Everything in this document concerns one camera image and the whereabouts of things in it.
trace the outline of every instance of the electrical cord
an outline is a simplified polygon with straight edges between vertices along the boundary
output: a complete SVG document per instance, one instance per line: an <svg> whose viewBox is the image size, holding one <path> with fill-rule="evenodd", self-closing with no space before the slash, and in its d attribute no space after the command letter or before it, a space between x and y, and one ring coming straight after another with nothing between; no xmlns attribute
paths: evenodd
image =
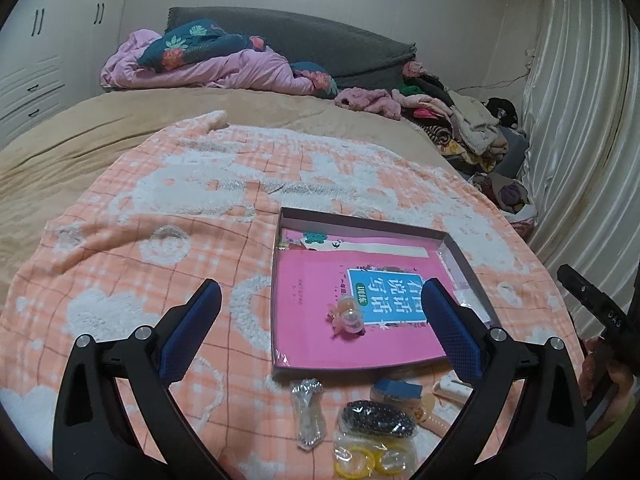
<svg viewBox="0 0 640 480"><path fill-rule="evenodd" d="M462 87L462 88L458 88L456 90L456 92L460 92L461 90L469 90L471 88L484 88L486 90L496 90L498 88L507 88L507 87L511 86L512 84L514 84L519 79L522 79L523 77L528 76L529 73L530 73L530 70L527 71L526 74L522 74L521 76L518 76L516 79L507 80L507 81L499 81L497 83L492 83L491 85L465 86L465 87Z"/></svg>

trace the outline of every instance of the drawer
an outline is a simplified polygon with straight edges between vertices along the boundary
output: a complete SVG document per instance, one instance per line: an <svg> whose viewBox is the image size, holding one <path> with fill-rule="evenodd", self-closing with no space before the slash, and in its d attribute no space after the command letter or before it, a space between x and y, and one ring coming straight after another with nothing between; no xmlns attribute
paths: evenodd
<svg viewBox="0 0 640 480"><path fill-rule="evenodd" d="M60 88L62 65L55 56L32 63L0 79L0 120L56 88Z"/></svg>
<svg viewBox="0 0 640 480"><path fill-rule="evenodd" d="M1 118L0 150L36 124L53 117L65 108L64 87L60 87Z"/></svg>

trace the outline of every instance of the metal screw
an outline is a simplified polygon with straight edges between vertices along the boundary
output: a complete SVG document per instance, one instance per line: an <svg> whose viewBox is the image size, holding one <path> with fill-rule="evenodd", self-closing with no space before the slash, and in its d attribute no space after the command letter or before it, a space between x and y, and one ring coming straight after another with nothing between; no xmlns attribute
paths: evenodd
<svg viewBox="0 0 640 480"><path fill-rule="evenodd" d="M492 328L489 335L494 341L504 341L507 339L507 333L501 328Z"/></svg>
<svg viewBox="0 0 640 480"><path fill-rule="evenodd" d="M91 342L91 338L87 335L81 335L78 339L76 339L76 344L80 347L80 348L84 348L85 346L87 346L89 343Z"/></svg>
<svg viewBox="0 0 640 480"><path fill-rule="evenodd" d="M148 339L150 335L151 327L149 326L141 326L136 330L136 339L140 339L140 341Z"/></svg>
<svg viewBox="0 0 640 480"><path fill-rule="evenodd" d="M562 350L564 348L564 342L559 337L552 337L549 342L556 350Z"/></svg>

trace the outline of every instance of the pink book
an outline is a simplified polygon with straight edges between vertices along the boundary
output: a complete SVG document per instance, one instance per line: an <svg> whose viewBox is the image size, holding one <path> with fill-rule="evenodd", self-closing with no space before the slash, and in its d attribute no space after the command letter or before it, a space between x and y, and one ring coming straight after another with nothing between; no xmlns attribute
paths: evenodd
<svg viewBox="0 0 640 480"><path fill-rule="evenodd" d="M302 238L302 243L277 254L276 366L384 368L445 356L419 301L422 282L430 278L438 278L454 296L454 285L436 251L439 241L329 236L307 243L300 233L284 230L283 235ZM361 305L364 335L334 336L328 309L345 294Z"/></svg>

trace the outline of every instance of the bed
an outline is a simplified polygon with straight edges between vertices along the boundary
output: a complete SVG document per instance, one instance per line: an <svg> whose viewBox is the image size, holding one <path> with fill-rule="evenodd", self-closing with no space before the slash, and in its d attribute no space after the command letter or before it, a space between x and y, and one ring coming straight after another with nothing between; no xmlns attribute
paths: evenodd
<svg viewBox="0 0 640 480"><path fill-rule="evenodd" d="M168 168L177 173L163 173ZM164 200L162 186L193 189L202 173L206 191L219 192L215 200L197 210L181 193ZM296 449L289 394L270 375L270 255L285 204L450 231L514 338L559 336L576 370L582 361L542 264L431 141L399 121L310 96L110 92L14 140L0 152L0 174L0 294L8 295L0 400L45 462L74 337L89 329L104 340L113 326L153 324L213 277L223 311L185 380L172 386L178 404L211 452L231 450L249 480L332 478L330 437L312 453ZM428 387L448 370L440 362L401 377ZM328 384L328 427L369 387ZM518 391L484 457L497 451ZM145 451L159 457L124 386L123 398ZM453 420L459 407L442 402L438 410ZM420 430L415 442L423 460L438 438Z"/></svg>

